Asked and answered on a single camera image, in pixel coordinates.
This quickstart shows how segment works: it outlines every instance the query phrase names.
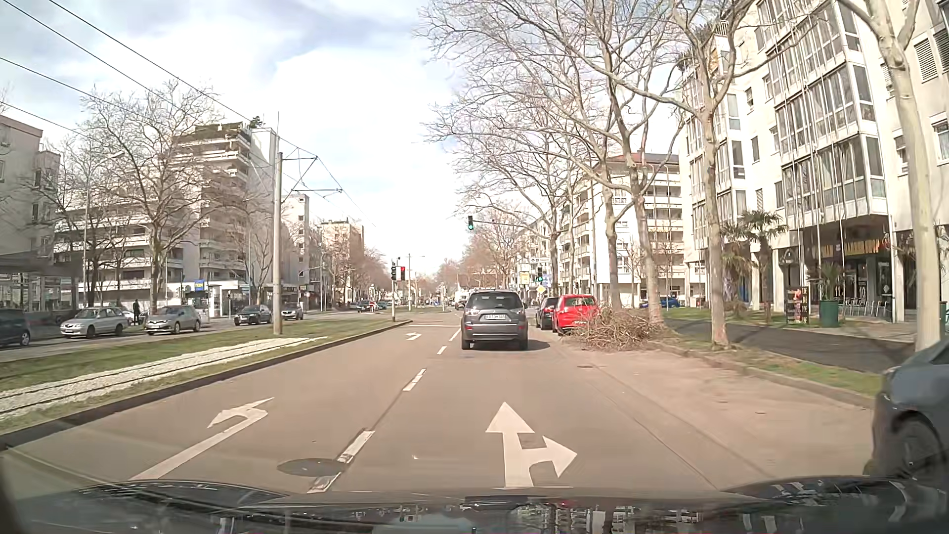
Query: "white building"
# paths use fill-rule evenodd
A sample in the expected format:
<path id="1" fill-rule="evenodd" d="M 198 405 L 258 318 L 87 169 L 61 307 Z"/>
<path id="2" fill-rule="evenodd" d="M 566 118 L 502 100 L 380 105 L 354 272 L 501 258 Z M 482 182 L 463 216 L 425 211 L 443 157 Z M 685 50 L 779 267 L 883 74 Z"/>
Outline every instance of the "white building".
<path id="1" fill-rule="evenodd" d="M 889 4 L 899 29 L 906 3 Z M 943 201 L 949 199 L 945 12 L 945 1 L 940 13 L 934 0 L 923 0 L 907 50 L 923 128 L 930 132 L 933 210 L 942 226 L 949 223 Z M 810 286 L 815 302 L 818 266 L 833 262 L 846 272 L 838 297 L 903 320 L 904 310 L 915 308 L 915 266 L 897 249 L 908 244 L 912 224 L 902 132 L 876 39 L 833 0 L 762 0 L 747 23 L 735 37 L 735 54 L 717 38 L 726 61 L 734 57 L 745 68 L 768 62 L 735 82 L 717 116 L 718 213 L 735 220 L 746 209 L 773 211 L 789 225 L 772 243 L 771 297 L 779 309 L 786 291 L 802 285 Z M 694 91 L 688 86 L 685 98 L 694 102 Z M 708 246 L 700 141 L 693 121 L 679 159 L 683 180 L 691 183 L 686 260 L 696 269 Z M 740 284 L 741 298 L 753 307 L 762 300 L 758 277 L 754 271 Z M 949 295 L 945 278 L 941 289 Z"/>

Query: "pile of branches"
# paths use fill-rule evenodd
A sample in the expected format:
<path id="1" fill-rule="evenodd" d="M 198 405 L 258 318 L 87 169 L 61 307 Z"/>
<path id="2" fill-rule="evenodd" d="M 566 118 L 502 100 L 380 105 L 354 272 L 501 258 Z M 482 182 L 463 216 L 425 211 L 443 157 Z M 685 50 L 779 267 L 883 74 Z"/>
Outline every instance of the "pile of branches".
<path id="1" fill-rule="evenodd" d="M 639 346 L 646 339 L 657 337 L 662 330 L 661 324 L 649 322 L 646 310 L 602 308 L 572 334 L 590 349 L 625 351 Z"/>

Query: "utility pole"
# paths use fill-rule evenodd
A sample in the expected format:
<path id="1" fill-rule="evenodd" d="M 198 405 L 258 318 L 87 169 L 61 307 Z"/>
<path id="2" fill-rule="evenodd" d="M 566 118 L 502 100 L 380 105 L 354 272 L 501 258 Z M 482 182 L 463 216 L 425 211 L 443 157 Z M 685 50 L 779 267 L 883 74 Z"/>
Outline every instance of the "utility pole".
<path id="1" fill-rule="evenodd" d="M 270 269 L 273 271 L 273 300 L 272 317 L 273 333 L 282 334 L 284 332 L 283 317 L 280 316 L 280 308 L 283 305 L 284 285 L 280 279 L 280 228 L 281 228 L 281 204 L 283 204 L 283 185 L 281 181 L 284 174 L 284 153 L 277 152 L 277 171 L 273 174 L 273 258 L 270 261 Z"/>

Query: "silver car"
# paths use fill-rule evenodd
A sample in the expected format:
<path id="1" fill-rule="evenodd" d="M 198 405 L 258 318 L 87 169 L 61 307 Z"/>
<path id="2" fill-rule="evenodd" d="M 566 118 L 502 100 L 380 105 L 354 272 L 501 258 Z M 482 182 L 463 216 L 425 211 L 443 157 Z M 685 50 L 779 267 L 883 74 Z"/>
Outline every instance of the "silver car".
<path id="1" fill-rule="evenodd" d="M 75 317 L 63 321 L 60 333 L 66 337 L 95 337 L 99 334 L 122 335 L 129 322 L 120 308 L 103 306 L 84 308 Z"/>
<path id="2" fill-rule="evenodd" d="M 154 315 L 148 315 L 145 321 L 145 331 L 149 335 L 159 332 L 180 334 L 182 330 L 200 332 L 201 317 L 194 306 L 162 306 L 155 311 Z"/>

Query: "road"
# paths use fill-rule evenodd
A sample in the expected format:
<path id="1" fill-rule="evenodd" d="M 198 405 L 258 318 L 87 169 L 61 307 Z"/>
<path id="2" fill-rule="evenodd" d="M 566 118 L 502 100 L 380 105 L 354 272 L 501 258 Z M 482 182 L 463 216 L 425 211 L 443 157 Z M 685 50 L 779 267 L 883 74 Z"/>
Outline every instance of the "road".
<path id="1" fill-rule="evenodd" d="M 414 319 L 7 451 L 9 487 L 695 490 L 859 473 L 870 453 L 869 410 L 807 391 L 671 354 L 579 351 L 534 328 L 525 352 L 462 351 L 457 313 Z"/>

